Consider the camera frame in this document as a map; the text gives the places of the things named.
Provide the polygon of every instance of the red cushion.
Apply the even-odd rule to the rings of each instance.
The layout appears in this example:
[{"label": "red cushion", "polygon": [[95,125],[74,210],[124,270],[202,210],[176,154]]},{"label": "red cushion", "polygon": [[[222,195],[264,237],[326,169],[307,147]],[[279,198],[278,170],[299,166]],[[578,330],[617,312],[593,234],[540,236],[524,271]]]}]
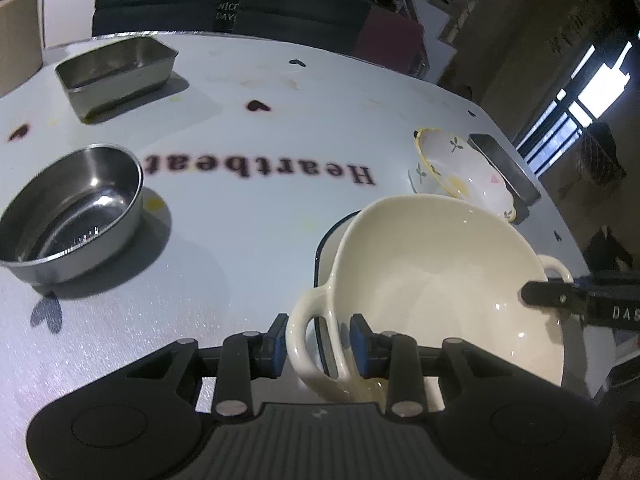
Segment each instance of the red cushion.
[{"label": "red cushion", "polygon": [[406,74],[420,52],[423,33],[420,23],[372,6],[351,55]]}]

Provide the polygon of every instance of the bowl handle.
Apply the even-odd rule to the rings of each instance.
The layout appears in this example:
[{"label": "bowl handle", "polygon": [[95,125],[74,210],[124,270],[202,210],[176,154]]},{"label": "bowl handle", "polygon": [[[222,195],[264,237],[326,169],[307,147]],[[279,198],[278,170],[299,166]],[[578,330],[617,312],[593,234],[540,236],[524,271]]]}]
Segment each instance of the bowl handle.
[{"label": "bowl handle", "polygon": [[569,272],[560,260],[554,258],[553,256],[546,256],[546,254],[539,254],[538,258],[540,259],[540,263],[545,269],[553,269],[562,276],[562,280],[565,283],[573,283],[574,277]]},{"label": "bowl handle", "polygon": [[[332,312],[327,312],[326,292],[326,285],[317,286],[306,291],[296,303],[287,321],[287,355],[293,369],[309,388],[331,402],[349,402],[353,400],[347,387],[351,373],[346,366],[342,352],[335,315]],[[338,369],[337,380],[325,375],[316,366],[306,350],[306,326],[316,316],[322,316],[326,319],[331,342],[330,351],[334,354]]]}]

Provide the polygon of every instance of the small decorative plate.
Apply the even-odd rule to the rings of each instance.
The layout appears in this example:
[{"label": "small decorative plate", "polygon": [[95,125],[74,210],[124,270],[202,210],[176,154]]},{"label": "small decorative plate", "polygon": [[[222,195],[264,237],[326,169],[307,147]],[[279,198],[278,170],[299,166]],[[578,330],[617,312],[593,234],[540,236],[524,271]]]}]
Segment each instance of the small decorative plate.
[{"label": "small decorative plate", "polygon": [[423,128],[415,136],[415,147],[417,162],[409,175],[416,192],[443,190],[509,222],[515,220],[513,196],[504,179],[465,139],[439,129]]}]

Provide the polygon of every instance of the yellow stain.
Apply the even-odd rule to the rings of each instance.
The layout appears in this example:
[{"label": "yellow stain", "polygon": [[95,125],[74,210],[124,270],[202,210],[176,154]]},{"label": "yellow stain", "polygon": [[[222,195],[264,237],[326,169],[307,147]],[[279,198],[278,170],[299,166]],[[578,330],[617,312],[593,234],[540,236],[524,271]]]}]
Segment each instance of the yellow stain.
[{"label": "yellow stain", "polygon": [[318,222],[313,220],[312,218],[303,218],[300,221],[300,228],[308,233],[315,233],[319,229]]},{"label": "yellow stain", "polygon": [[455,175],[449,175],[447,177],[450,186],[457,191],[458,193],[460,193],[462,196],[468,198],[469,197],[469,188],[466,186],[466,182],[464,180],[462,180],[461,178],[455,176]]},{"label": "yellow stain", "polygon": [[145,200],[145,209],[150,213],[164,209],[164,200],[161,198],[148,198]]}]

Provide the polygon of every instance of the floor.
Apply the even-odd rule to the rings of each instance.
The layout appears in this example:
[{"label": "floor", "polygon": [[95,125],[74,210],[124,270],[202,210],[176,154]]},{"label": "floor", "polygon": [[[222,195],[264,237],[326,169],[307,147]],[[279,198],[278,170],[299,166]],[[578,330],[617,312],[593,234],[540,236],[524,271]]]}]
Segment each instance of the floor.
[{"label": "floor", "polygon": [[600,409],[613,423],[614,443],[599,480],[640,478],[640,380],[606,393]]}]

